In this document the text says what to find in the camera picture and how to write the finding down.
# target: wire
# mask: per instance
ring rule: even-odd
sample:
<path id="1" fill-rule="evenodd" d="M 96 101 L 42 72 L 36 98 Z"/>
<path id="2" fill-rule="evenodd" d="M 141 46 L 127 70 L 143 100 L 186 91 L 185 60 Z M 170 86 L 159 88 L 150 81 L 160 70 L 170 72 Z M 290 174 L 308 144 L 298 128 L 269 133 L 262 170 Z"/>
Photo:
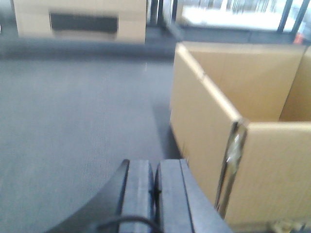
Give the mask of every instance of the wire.
<path id="1" fill-rule="evenodd" d="M 148 225 L 155 233 L 164 233 L 154 222 L 141 216 L 116 216 L 90 226 L 88 232 L 98 232 L 123 222 L 141 222 Z"/>

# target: cardboard box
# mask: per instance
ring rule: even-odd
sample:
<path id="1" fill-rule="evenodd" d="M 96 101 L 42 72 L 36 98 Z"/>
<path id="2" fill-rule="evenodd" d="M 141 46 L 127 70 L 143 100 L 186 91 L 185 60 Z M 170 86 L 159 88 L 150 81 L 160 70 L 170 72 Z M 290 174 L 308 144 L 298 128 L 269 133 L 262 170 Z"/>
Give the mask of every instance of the cardboard box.
<path id="1" fill-rule="evenodd" d="M 146 31 L 145 0 L 14 0 L 19 36 L 61 37 L 103 41 L 144 43 Z M 74 17 L 115 17 L 115 33 L 88 30 L 56 30 L 53 14 Z"/>
<path id="2" fill-rule="evenodd" d="M 178 44 L 171 109 L 181 153 L 234 230 L 311 219 L 311 49 Z"/>

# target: gray carpet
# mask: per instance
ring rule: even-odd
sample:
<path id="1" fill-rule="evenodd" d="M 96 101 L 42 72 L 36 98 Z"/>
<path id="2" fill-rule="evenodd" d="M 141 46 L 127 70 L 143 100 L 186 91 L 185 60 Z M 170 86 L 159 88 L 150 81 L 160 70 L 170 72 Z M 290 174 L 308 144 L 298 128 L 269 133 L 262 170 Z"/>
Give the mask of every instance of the gray carpet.
<path id="1" fill-rule="evenodd" d="M 179 158 L 173 62 L 0 60 L 0 232 L 39 233 L 79 209 L 125 158 Z"/>

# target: open cardboard box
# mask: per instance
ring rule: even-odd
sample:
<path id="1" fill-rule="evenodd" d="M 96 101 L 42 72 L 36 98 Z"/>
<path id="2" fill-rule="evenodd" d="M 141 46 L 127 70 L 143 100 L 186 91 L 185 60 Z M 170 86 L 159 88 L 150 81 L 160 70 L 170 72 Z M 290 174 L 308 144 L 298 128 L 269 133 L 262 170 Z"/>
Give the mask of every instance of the open cardboard box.
<path id="1" fill-rule="evenodd" d="M 234 230 L 311 219 L 311 49 L 178 44 L 171 109 L 181 153 Z"/>

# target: black rectangle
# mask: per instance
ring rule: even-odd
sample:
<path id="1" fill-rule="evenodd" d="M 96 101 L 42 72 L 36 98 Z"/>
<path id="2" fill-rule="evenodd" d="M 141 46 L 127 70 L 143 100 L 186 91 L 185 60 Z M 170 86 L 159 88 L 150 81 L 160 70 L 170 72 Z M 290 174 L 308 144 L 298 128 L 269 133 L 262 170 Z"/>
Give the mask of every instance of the black rectangle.
<path id="1" fill-rule="evenodd" d="M 50 12 L 51 28 L 55 31 L 91 31 L 116 33 L 118 17 L 82 16 Z"/>

